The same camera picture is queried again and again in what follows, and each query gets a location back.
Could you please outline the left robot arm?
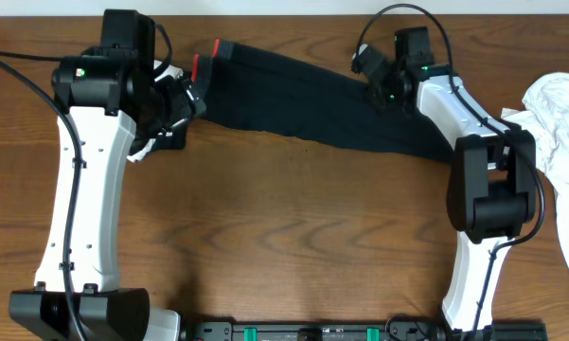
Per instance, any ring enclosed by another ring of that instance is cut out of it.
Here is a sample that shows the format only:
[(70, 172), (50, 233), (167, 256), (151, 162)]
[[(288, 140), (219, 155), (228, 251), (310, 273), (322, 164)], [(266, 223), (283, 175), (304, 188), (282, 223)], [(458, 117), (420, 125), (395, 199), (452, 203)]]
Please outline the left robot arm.
[(53, 217), (29, 290), (9, 315), (43, 340), (182, 340), (183, 318), (120, 285), (117, 224), (128, 162), (185, 145), (205, 112), (190, 76), (154, 58), (164, 29), (133, 9), (104, 12), (100, 42), (54, 70), (60, 163)]

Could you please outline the black pants red waistband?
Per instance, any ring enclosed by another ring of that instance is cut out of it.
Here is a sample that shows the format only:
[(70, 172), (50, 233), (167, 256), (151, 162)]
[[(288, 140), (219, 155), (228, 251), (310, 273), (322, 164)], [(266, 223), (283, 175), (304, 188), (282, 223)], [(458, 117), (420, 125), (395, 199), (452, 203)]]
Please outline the black pants red waistband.
[(192, 80), (205, 119), (342, 149), (400, 153), (449, 164), (453, 149), (426, 117), (397, 107), (378, 113), (365, 84), (284, 55), (217, 40), (197, 54)]

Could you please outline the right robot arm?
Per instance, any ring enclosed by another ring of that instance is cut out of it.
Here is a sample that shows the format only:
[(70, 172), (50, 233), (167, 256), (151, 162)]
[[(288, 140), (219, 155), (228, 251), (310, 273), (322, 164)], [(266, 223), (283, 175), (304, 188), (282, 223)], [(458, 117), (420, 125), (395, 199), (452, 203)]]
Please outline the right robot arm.
[(450, 336), (483, 340), (507, 252), (536, 211), (535, 139), (493, 118), (450, 66), (436, 64), (426, 27), (397, 31), (395, 48), (389, 61), (360, 42), (352, 65), (378, 108), (398, 105), (426, 119), (453, 152), (446, 208), (457, 242), (441, 310)]

